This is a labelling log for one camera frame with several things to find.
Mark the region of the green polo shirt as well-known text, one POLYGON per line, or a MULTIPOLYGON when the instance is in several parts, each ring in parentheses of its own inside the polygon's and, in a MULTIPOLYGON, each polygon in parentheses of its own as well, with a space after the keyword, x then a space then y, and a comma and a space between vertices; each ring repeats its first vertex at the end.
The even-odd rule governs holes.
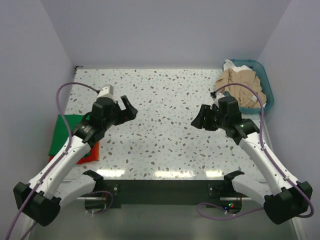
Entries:
MULTIPOLYGON (((78 124, 83 115, 78 114, 68 114, 65 115, 65 118, 68 122, 70 130, 72 131, 73 128, 78 124)), ((51 146, 48 152, 49 161, 60 151, 60 149, 64 146, 66 141, 68 140, 69 134, 65 122, 62 116, 59 114, 55 123, 55 128, 53 132, 51 146)))

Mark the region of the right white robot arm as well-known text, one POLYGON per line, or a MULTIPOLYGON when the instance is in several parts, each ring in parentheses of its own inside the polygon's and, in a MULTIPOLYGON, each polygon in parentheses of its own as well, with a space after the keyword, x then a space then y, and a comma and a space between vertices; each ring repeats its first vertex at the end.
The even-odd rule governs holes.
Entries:
POLYGON ((221 191, 227 196, 239 193, 251 198, 277 225, 294 217, 305 217, 306 211, 312 209, 312 186, 307 181, 300 182, 280 162, 266 144, 262 130, 251 119, 242 117, 234 97, 222 97, 216 104, 201 105, 191 126, 206 131, 224 130, 251 158, 266 181, 263 185, 241 170, 233 171, 223 177, 221 191))

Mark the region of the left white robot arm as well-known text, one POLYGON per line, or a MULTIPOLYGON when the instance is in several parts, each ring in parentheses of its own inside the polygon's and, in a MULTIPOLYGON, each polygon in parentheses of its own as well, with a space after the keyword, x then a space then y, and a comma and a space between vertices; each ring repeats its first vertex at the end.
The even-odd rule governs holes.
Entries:
POLYGON ((138 111, 128 98, 123 95, 121 100, 125 109, 110 97, 98 97, 47 166, 27 184, 19 182, 14 187, 19 210, 43 227, 53 222, 62 206, 56 190, 73 166, 104 138, 110 127, 136 118, 138 111))

